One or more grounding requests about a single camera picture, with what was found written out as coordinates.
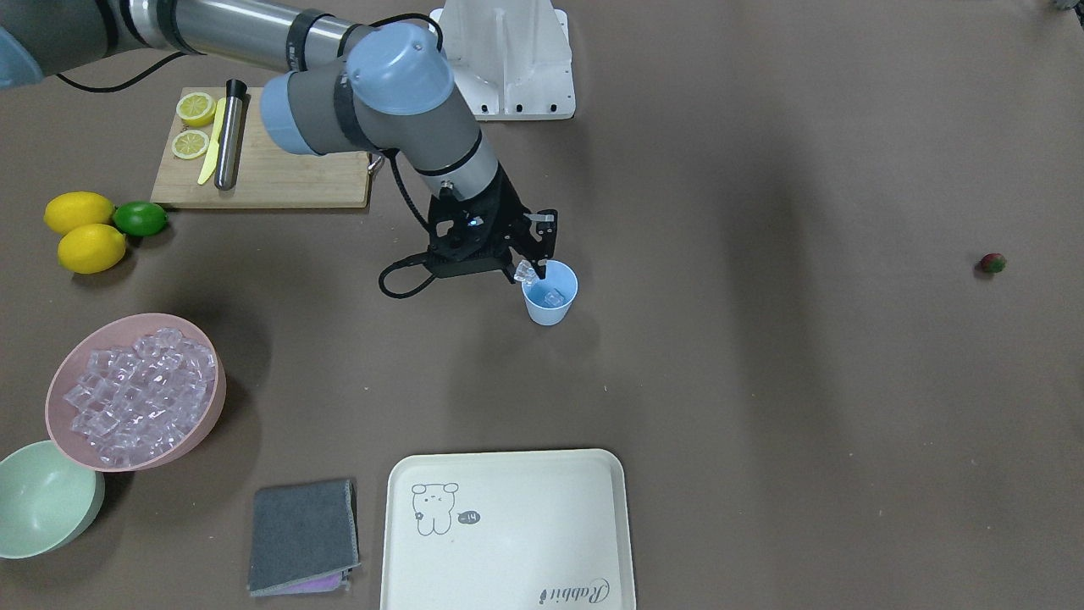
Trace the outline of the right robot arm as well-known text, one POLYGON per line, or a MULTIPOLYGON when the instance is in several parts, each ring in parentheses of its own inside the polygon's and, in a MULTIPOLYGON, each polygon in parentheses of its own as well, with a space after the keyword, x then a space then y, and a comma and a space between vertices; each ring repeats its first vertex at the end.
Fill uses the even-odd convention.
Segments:
POLYGON ((281 72, 259 103, 268 135, 288 153, 404 156, 431 192, 420 219, 429 247, 396 267, 514 280, 520 255, 545 278, 557 212, 522 206, 454 82, 444 38, 414 16, 364 25, 271 1, 3 3, 5 89, 139 47, 281 72))

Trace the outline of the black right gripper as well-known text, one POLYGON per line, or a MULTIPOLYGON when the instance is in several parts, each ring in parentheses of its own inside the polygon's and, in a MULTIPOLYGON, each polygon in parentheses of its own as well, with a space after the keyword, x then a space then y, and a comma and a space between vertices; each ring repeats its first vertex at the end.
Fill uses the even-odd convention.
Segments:
POLYGON ((558 211, 531 212, 502 166, 476 197, 460 202, 440 189, 429 205, 429 248, 423 267, 438 280, 500 271, 512 280, 519 254, 534 267, 535 280, 547 277, 558 235, 558 211))

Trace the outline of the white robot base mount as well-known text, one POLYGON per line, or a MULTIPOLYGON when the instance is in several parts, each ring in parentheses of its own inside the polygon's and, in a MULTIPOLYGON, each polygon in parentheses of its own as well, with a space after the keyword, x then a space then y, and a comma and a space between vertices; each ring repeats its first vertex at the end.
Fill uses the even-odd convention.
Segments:
POLYGON ((446 1, 429 17, 444 33, 446 57, 476 120, 575 116, 565 11, 550 1, 446 1))

